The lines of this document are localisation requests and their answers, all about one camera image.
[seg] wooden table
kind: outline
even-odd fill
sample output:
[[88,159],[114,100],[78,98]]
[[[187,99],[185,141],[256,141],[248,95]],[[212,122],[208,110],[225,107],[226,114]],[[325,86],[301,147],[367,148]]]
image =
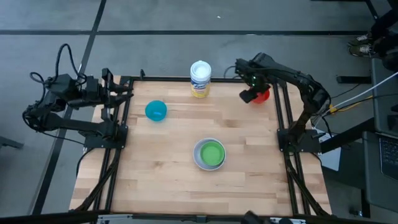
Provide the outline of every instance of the wooden table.
[[[291,215],[287,175],[276,137],[274,94],[271,91],[264,104],[245,104],[239,93],[246,87],[243,83],[212,83],[210,95],[198,99],[191,95],[189,83],[134,82],[129,136],[111,211],[243,215],[252,210],[258,215]],[[302,112],[297,88],[289,86],[289,95],[297,119]],[[146,104],[152,100],[167,105],[167,117],[161,123],[145,116]],[[100,109],[95,109],[93,121],[100,121]],[[226,162],[217,171],[201,170],[193,161],[193,146],[208,137],[219,139],[226,148]],[[103,155],[104,149],[95,149],[81,162],[70,208],[79,206],[96,185]],[[301,158],[309,191],[330,212],[319,161],[307,153]],[[100,208],[104,208],[106,193],[107,186]],[[297,186],[296,195],[303,213]]]

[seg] gray floor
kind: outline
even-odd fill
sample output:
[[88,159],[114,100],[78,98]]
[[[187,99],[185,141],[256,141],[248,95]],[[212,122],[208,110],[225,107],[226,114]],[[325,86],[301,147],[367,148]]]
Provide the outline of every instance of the gray floor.
[[[384,1],[373,1],[379,13]],[[0,29],[91,30],[100,0],[58,2],[51,0],[0,0]],[[108,1],[100,30],[366,30],[373,23],[363,2],[310,2],[309,0],[250,1]],[[311,73],[331,95],[352,87],[335,82],[336,75],[369,74],[368,58],[348,55],[346,42],[352,37],[157,35],[97,36],[86,74],[96,77],[103,67],[115,75],[187,76],[197,60],[210,63],[214,76],[236,58],[252,58],[266,52],[279,63]],[[59,46],[66,42],[79,66],[87,35],[0,35],[2,82],[0,135],[25,144],[22,150],[0,150],[0,217],[30,213],[49,158],[53,139],[34,133],[22,122],[21,113],[40,97],[40,85],[28,77],[36,71],[52,76]],[[61,71],[72,74],[66,54]],[[344,99],[369,88],[360,86]],[[373,115],[371,102],[345,113],[330,116],[333,132],[339,133]],[[75,119],[90,120],[93,110],[75,111]],[[82,141],[77,133],[67,137]],[[65,142],[44,205],[44,213],[66,212],[75,183],[75,167],[81,146]],[[326,180],[332,211],[352,218],[350,206],[359,206],[359,190]],[[372,207],[372,218],[380,222],[398,220],[398,215]]]

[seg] disinfecting wipes container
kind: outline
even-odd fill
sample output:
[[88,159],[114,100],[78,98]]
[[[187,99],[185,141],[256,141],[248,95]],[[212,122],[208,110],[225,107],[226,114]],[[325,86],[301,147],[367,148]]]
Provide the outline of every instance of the disinfecting wipes container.
[[206,97],[210,91],[211,67],[207,62],[197,61],[191,66],[191,92],[197,98]]

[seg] red cup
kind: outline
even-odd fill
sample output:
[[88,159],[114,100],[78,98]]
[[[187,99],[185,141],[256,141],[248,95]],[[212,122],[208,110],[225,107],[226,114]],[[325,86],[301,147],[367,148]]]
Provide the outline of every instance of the red cup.
[[252,100],[253,103],[261,104],[268,100],[269,98],[269,90],[265,91],[264,93],[257,93],[257,98]]

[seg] metal bowl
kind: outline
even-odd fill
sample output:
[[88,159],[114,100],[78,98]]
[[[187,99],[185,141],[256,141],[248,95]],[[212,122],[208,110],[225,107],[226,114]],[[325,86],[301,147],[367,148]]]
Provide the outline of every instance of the metal bowl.
[[[203,160],[201,159],[201,156],[200,156],[201,147],[202,147],[204,144],[208,143],[208,142],[217,142],[217,143],[220,144],[220,145],[223,147],[223,149],[224,149],[224,155],[225,155],[225,156],[224,156],[224,159],[221,161],[220,164],[218,164],[218,165],[216,165],[216,166],[207,165],[207,164],[205,164],[205,163],[203,162]],[[195,163],[198,165],[198,167],[200,167],[201,169],[208,170],[208,171],[217,170],[217,169],[219,169],[219,168],[225,163],[225,159],[226,159],[225,147],[224,147],[224,145],[223,145],[219,140],[217,140],[217,139],[214,139],[214,138],[205,138],[205,139],[202,139],[202,140],[198,141],[198,142],[195,144],[195,147],[193,148],[193,160],[194,160]]]

